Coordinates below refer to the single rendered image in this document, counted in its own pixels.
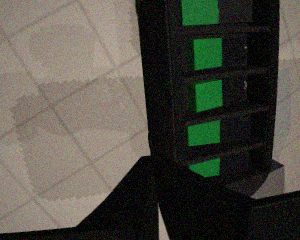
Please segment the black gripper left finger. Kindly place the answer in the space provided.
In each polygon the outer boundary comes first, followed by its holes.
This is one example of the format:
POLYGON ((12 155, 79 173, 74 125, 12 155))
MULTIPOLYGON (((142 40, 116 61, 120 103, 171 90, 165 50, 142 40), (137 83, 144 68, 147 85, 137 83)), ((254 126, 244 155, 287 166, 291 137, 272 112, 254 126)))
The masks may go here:
POLYGON ((125 179, 75 227, 0 233, 0 240, 159 240, 158 203, 150 156, 141 156, 125 179))

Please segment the dark grey switch panel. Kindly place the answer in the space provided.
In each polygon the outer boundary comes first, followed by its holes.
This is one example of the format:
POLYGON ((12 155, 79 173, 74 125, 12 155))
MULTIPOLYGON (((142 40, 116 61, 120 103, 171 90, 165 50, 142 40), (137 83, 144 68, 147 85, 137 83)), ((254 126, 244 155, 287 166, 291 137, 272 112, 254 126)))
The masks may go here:
POLYGON ((147 143, 253 196, 273 163, 279 0, 135 0, 147 143))

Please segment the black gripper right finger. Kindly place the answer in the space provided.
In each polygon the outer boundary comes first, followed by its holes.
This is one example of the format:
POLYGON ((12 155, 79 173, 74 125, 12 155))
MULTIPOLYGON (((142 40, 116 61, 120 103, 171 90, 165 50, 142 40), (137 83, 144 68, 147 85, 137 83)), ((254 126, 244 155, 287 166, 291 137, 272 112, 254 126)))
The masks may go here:
POLYGON ((169 240, 300 240, 300 189, 251 199, 163 155, 151 163, 169 240))

